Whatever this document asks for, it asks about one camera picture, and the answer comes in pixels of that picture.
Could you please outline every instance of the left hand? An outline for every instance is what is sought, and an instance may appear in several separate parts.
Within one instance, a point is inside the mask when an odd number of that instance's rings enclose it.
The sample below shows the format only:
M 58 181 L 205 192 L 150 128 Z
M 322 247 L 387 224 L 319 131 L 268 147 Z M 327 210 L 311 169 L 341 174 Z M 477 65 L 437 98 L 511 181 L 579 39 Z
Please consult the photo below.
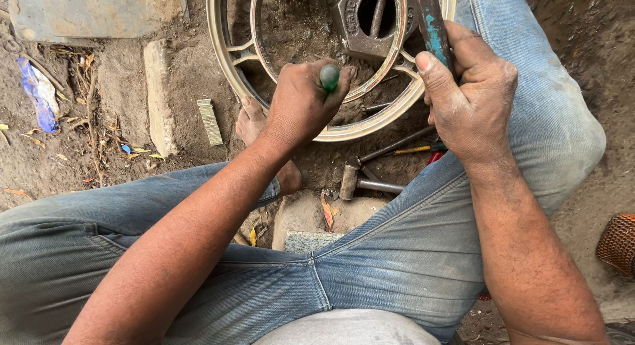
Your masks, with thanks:
M 342 69 L 337 88 L 328 93 L 319 79 L 320 70 L 326 65 L 335 65 L 335 61 L 325 58 L 282 68 L 262 136 L 292 151 L 320 134 L 342 105 L 355 70 L 353 66 Z

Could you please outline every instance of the hammer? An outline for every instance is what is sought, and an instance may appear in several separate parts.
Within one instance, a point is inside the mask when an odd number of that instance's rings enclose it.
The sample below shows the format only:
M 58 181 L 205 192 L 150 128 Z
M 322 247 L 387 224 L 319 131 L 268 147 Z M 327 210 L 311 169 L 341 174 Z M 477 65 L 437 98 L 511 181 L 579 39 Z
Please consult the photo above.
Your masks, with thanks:
M 340 187 L 340 197 L 343 200 L 352 200 L 355 189 L 384 191 L 386 193 L 400 194 L 405 186 L 390 184 L 388 182 L 373 181 L 369 179 L 358 178 L 359 166 L 346 164 L 344 166 L 344 174 L 342 176 L 342 186 Z

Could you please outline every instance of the dirt ground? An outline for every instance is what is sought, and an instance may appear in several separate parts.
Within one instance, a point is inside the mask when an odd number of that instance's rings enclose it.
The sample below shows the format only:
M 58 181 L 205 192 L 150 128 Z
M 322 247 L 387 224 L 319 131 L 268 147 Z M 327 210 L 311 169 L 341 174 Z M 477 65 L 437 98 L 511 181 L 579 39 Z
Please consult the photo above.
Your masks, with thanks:
M 235 23 L 232 26 L 234 44 L 248 38 L 246 15 L 248 0 L 235 0 Z M 265 0 L 263 25 L 266 47 L 270 49 L 276 67 L 286 62 L 301 63 L 317 57 L 331 57 L 341 65 L 360 68 L 355 84 L 368 79 L 378 67 L 377 62 L 339 55 L 339 46 L 330 18 L 330 7 L 336 0 Z M 635 71 L 633 0 L 527 0 L 562 63 L 582 88 L 591 112 L 607 132 L 607 151 L 590 178 L 578 188 L 554 216 L 552 225 L 558 230 L 570 250 L 580 245 L 568 236 L 572 227 L 581 229 L 584 237 L 598 237 L 584 233 L 584 225 L 604 225 L 615 213 L 633 212 L 635 204 L 635 115 L 632 103 L 633 71 Z M 239 106 L 231 88 L 218 66 L 208 35 L 205 0 L 187 0 L 189 18 L 178 17 L 152 36 L 141 39 L 99 41 L 94 49 L 95 72 L 98 75 L 99 107 L 96 129 L 102 140 L 105 161 L 104 185 L 115 185 L 142 177 L 181 170 L 184 168 L 226 161 L 243 149 L 234 133 Z M 7 11 L 7 0 L 0 0 L 0 9 Z M 177 125 L 178 155 L 167 160 L 143 153 L 132 160 L 117 147 L 117 138 L 131 146 L 155 152 L 148 133 L 147 91 L 142 50 L 149 41 L 167 39 L 174 52 L 170 73 L 170 106 Z M 99 187 L 99 176 L 93 166 L 88 130 L 70 128 L 61 122 L 58 135 L 36 133 L 46 149 L 20 136 L 37 128 L 34 109 L 20 85 L 20 72 L 15 63 L 21 51 L 39 60 L 53 75 L 77 92 L 78 78 L 75 55 L 58 55 L 49 46 L 15 41 L 10 23 L 0 18 L 0 123 L 8 124 L 3 131 L 11 145 L 0 139 L 0 186 L 23 190 L 34 199 L 71 191 Z M 246 65 L 245 73 L 261 96 L 270 100 L 274 84 L 257 65 Z M 363 117 L 359 106 L 392 100 L 408 83 L 405 76 L 382 83 L 379 89 L 349 106 L 343 106 L 334 124 L 346 124 Z M 67 117 L 87 116 L 86 107 L 69 96 L 73 102 L 62 101 L 60 110 Z M 206 139 L 196 100 L 211 98 L 225 144 L 211 147 Z M 336 190 L 341 179 L 342 165 L 417 130 L 426 125 L 427 108 L 416 104 L 399 120 L 373 135 L 350 142 L 312 143 L 294 155 L 294 162 L 303 174 L 303 187 L 319 192 Z M 108 125 L 119 123 L 120 131 Z M 407 184 L 423 168 L 429 153 L 404 157 L 380 157 L 369 166 L 380 179 Z M 0 193 L 0 211 L 8 210 L 28 199 L 22 195 Z M 247 236 L 251 227 L 265 230 L 258 246 L 271 245 L 271 231 L 278 203 L 255 211 L 241 228 Z M 578 264 L 595 262 L 592 249 L 576 252 Z M 504 324 L 492 301 L 479 301 L 465 317 L 459 333 L 470 344 L 499 344 L 508 341 Z

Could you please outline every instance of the wheel rim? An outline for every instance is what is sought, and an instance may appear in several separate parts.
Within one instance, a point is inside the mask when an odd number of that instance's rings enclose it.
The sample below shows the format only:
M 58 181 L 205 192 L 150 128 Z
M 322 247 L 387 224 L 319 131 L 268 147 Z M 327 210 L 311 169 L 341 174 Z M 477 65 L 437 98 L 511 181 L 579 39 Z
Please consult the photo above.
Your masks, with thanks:
M 456 0 L 440 0 L 441 11 L 445 19 L 454 20 Z M 411 81 L 404 91 L 384 110 L 367 117 L 359 122 L 354 122 L 342 126 L 327 126 L 314 139 L 317 142 L 342 142 L 360 138 L 377 130 L 386 127 L 406 112 L 424 93 L 424 83 L 417 73 L 415 58 L 403 49 L 405 21 L 407 19 L 408 0 L 394 0 L 396 8 L 396 27 L 393 42 L 382 66 L 361 86 L 353 89 L 346 96 L 344 103 L 356 100 L 376 87 L 385 76 L 396 70 L 406 73 Z M 246 44 L 232 46 L 230 43 L 229 27 L 227 24 L 227 0 L 207 0 L 207 19 L 210 29 L 211 40 L 218 58 L 220 68 L 223 70 L 227 81 L 234 90 L 238 98 L 252 96 L 265 106 L 265 113 L 269 109 L 269 104 L 256 92 L 247 81 L 240 64 L 245 61 L 260 61 L 269 77 L 277 83 L 277 73 L 268 57 L 262 44 L 262 34 L 260 33 L 260 11 L 262 0 L 251 0 L 250 8 L 250 31 L 251 38 Z

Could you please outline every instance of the jeans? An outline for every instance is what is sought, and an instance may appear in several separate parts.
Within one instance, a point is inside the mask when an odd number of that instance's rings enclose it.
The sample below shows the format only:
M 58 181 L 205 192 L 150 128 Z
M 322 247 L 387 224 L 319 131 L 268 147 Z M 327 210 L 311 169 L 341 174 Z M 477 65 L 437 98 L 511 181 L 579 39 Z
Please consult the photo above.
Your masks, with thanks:
M 509 139 L 551 215 L 599 162 L 603 129 L 525 0 L 458 0 L 456 11 L 456 22 L 518 68 Z M 0 343 L 59 344 L 127 247 L 222 167 L 57 195 L 0 214 Z M 278 194 L 274 180 L 259 205 Z M 344 308 L 398 313 L 447 342 L 483 288 L 469 181 L 449 152 L 321 250 L 230 244 L 164 343 L 250 344 L 298 318 Z

